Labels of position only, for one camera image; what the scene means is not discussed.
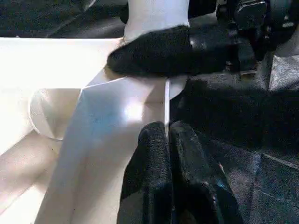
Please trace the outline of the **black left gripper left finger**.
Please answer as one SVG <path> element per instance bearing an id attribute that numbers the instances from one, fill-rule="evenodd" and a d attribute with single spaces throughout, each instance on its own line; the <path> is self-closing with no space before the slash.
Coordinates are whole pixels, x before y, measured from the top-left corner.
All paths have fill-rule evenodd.
<path id="1" fill-rule="evenodd" d="M 147 124 L 124 171 L 119 224 L 172 224 L 174 222 L 171 164 L 162 122 Z"/>

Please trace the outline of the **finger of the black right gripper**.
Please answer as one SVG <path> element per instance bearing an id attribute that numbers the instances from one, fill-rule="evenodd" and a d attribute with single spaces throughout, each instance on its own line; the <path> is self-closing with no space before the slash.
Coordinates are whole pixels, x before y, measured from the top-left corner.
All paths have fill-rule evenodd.
<path id="1" fill-rule="evenodd" d="M 123 23 L 127 23 L 128 17 L 129 17 L 129 8 L 128 8 L 128 0 L 127 0 L 126 3 L 123 3 L 120 6 L 120 20 Z"/>
<path id="2" fill-rule="evenodd" d="M 209 74 L 225 69 L 234 39 L 221 26 L 177 26 L 146 33 L 114 50 L 113 72 L 136 77 Z"/>

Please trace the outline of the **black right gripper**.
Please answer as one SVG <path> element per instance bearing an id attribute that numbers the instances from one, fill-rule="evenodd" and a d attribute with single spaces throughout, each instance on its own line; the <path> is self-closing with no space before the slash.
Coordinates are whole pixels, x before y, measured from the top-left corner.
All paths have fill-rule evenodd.
<path id="1" fill-rule="evenodd" d="M 189 30 L 192 74 L 225 69 L 249 73 L 267 52 L 287 42 L 299 24 L 297 0 L 192 0 L 188 17 L 217 21 Z"/>

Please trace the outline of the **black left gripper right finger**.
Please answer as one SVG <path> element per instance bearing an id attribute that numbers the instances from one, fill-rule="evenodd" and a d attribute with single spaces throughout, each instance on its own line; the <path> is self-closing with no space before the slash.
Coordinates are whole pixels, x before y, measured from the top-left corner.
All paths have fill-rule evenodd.
<path id="1" fill-rule="evenodd" d="M 181 222 L 242 224 L 238 202 L 209 145 L 182 121 L 169 128 L 174 199 Z"/>

